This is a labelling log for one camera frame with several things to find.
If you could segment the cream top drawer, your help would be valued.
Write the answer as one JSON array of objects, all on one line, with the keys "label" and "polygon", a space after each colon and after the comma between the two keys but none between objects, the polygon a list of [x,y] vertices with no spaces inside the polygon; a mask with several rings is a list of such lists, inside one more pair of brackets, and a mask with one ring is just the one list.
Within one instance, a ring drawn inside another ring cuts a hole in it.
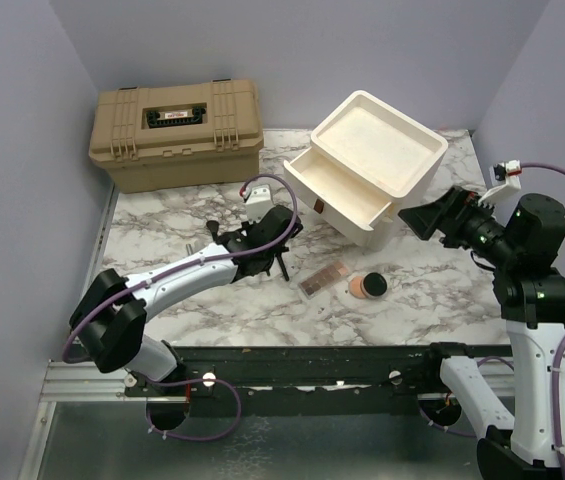
[{"label": "cream top drawer", "polygon": [[349,241],[371,247],[388,238],[388,194],[315,148],[286,161],[284,176],[296,197]]}]

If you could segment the cream drawer organizer cabinet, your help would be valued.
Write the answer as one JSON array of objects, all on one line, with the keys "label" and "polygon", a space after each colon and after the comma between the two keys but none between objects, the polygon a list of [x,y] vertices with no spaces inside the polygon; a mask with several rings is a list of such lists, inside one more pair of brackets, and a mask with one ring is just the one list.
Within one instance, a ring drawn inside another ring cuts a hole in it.
[{"label": "cream drawer organizer cabinet", "polygon": [[448,142],[377,97],[358,90],[313,130],[311,147],[388,194],[394,225],[401,208],[423,198]]}]

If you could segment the black fan makeup brush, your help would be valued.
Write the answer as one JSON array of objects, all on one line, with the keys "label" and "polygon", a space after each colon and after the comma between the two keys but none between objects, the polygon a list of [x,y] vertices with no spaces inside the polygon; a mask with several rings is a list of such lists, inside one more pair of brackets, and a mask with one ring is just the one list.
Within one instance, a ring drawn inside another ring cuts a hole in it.
[{"label": "black fan makeup brush", "polygon": [[287,269],[286,264],[285,264],[284,259],[283,259],[283,254],[286,253],[286,252],[288,252],[288,249],[285,247],[275,254],[275,259],[278,263],[278,266],[281,270],[281,273],[282,273],[284,280],[286,282],[289,282],[290,276],[289,276],[288,269]]}]

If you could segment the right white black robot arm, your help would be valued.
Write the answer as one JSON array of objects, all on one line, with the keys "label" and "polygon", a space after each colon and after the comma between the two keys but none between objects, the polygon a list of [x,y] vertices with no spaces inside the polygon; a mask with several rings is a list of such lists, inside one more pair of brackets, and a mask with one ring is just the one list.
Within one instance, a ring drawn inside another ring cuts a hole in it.
[{"label": "right white black robot arm", "polygon": [[440,356],[421,367],[423,383],[449,388],[468,417],[481,476],[565,479],[565,277],[553,266],[565,238],[565,208],[526,194],[501,225],[477,193],[453,187],[399,217],[419,239],[440,232],[445,247],[468,249],[494,268],[512,348],[515,410],[504,407],[467,356]]}]

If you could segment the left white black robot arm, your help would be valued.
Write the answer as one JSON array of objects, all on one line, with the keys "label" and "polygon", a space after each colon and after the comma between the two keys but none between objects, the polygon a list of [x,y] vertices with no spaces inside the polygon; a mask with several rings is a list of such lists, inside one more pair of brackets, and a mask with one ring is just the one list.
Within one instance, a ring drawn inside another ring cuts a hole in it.
[{"label": "left white black robot arm", "polygon": [[275,205],[260,221],[216,235],[202,250],[165,267],[126,277],[104,270],[70,317],[71,338],[100,372],[126,369],[148,378],[157,392],[172,394],[183,371],[172,347],[145,334],[148,321],[198,293],[268,274],[302,228],[295,211]]}]

